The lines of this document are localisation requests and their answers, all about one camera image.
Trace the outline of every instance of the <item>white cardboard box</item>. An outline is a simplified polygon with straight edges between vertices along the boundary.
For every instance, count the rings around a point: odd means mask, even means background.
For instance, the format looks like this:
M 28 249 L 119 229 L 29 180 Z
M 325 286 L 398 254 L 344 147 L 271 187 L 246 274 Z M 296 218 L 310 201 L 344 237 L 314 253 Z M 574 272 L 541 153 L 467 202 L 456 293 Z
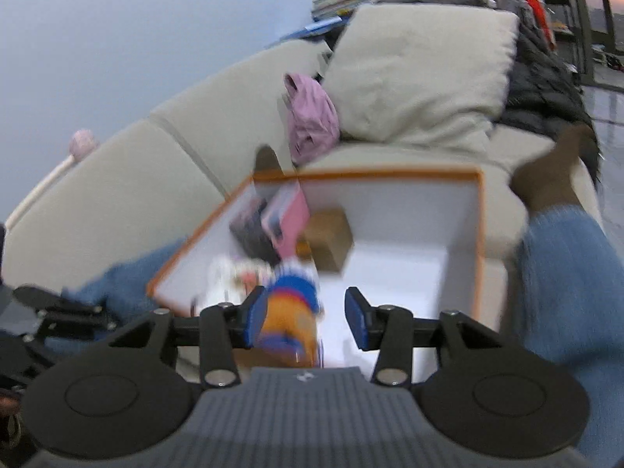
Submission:
M 298 179 L 313 213 L 345 210 L 354 247 L 341 275 L 321 273 L 318 323 L 325 366 L 359 366 L 368 378 L 377 352 L 357 349 L 344 317 L 344 292 L 357 286 L 374 306 L 397 305 L 437 318 L 444 309 L 479 316 L 483 248 L 480 170 L 315 171 L 257 175 L 241 184 L 189 238 L 149 286 L 149 295 L 180 316 L 205 293 L 207 268 L 222 254 L 245 257 L 229 224 L 253 195 L 269 198 Z M 413 380 L 436 369 L 433 350 L 414 350 Z

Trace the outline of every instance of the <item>blue and orange toy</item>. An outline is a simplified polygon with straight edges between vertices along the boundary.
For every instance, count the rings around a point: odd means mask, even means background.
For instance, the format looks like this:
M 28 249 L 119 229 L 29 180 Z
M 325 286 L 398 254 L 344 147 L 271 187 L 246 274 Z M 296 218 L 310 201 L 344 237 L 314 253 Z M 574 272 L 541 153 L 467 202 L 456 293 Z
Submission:
M 289 365 L 322 365 L 316 339 L 316 318 L 321 307 L 309 273 L 303 268 L 284 269 L 263 295 L 266 318 L 255 346 Z

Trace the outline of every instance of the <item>brown cardboard box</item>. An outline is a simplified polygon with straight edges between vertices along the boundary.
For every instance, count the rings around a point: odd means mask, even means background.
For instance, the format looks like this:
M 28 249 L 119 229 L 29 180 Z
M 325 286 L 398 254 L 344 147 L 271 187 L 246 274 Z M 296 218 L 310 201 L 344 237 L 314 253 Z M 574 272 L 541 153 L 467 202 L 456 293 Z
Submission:
M 312 214 L 302 235 L 318 271 L 342 271 L 353 246 L 353 234 L 344 210 L 337 207 Z

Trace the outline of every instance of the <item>blue pants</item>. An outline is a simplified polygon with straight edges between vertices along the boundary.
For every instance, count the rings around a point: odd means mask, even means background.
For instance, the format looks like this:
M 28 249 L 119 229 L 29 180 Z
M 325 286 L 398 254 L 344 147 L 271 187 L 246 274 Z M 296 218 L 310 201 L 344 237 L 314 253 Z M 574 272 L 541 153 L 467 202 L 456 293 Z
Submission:
M 576 206 L 531 220 L 520 247 L 514 317 L 523 345 L 574 375 L 590 398 L 578 450 L 597 468 L 624 456 L 624 268 Z
M 102 276 L 89 281 L 78 291 L 64 289 L 67 299 L 88 306 L 106 306 L 121 320 L 122 324 L 158 308 L 147 296 L 147 284 L 158 270 L 176 253 L 182 241 L 176 241 L 152 251 L 136 260 L 117 264 Z M 106 337 L 107 331 L 97 333 L 96 339 Z M 87 346 L 89 342 L 58 337 L 46 338 L 46 346 L 58 353 L 71 355 Z

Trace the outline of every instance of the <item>beige pillow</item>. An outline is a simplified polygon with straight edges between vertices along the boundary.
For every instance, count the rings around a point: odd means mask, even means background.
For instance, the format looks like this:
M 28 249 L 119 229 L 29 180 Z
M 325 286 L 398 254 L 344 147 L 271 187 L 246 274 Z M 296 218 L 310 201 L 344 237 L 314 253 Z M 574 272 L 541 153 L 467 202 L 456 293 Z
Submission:
M 517 17 L 458 5 L 361 7 L 323 87 L 346 134 L 487 151 L 507 97 Z

